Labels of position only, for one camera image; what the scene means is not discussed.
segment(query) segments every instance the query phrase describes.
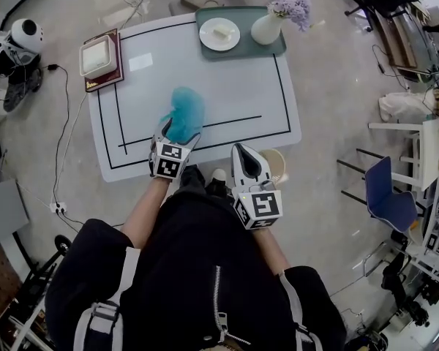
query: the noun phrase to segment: white vase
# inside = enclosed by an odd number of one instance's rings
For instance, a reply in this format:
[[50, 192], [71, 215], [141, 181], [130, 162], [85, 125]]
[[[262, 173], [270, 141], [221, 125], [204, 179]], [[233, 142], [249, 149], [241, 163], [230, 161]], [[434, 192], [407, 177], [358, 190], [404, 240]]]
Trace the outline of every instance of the white vase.
[[271, 44], [278, 39], [284, 20], [273, 13], [263, 16], [254, 22], [250, 34], [258, 44]]

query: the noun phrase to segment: white bag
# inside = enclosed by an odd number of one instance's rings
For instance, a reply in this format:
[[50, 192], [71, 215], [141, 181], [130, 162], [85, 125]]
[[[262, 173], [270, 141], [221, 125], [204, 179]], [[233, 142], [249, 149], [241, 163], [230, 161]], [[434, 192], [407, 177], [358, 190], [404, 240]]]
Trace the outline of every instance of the white bag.
[[417, 124], [426, 121], [426, 116], [434, 110], [435, 98], [432, 90], [422, 94], [394, 92], [379, 99], [380, 117], [384, 122], [391, 119], [401, 123]]

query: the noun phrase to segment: power strip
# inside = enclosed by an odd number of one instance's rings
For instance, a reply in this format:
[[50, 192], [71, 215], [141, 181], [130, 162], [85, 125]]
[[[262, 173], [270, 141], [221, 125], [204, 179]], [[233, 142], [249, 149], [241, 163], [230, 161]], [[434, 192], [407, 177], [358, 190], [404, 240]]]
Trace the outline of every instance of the power strip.
[[60, 202], [58, 205], [57, 203], [51, 203], [50, 205], [50, 211], [53, 214], [57, 213], [57, 210], [59, 211], [60, 214], [67, 212], [67, 204]]

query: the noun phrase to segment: purple flower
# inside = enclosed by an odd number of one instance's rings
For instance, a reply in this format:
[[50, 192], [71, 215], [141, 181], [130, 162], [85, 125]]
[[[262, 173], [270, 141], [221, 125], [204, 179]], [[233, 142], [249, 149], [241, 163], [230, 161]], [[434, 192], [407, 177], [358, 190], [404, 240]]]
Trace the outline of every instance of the purple flower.
[[269, 12], [278, 17], [290, 18], [301, 31], [310, 27], [310, 0], [272, 0]]

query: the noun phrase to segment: sleeve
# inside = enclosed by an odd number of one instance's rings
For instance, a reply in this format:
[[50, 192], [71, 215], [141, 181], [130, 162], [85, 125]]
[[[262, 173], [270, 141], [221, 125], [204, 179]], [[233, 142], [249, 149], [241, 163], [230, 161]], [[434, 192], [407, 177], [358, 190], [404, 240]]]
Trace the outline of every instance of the sleeve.
[[88, 220], [53, 277], [46, 298], [46, 322], [59, 351], [72, 350], [81, 313], [119, 287], [128, 237], [97, 219]]
[[279, 280], [288, 294], [293, 318], [298, 307], [302, 325], [320, 339], [323, 351], [343, 350], [346, 327], [319, 273], [308, 266], [297, 266], [284, 271]]

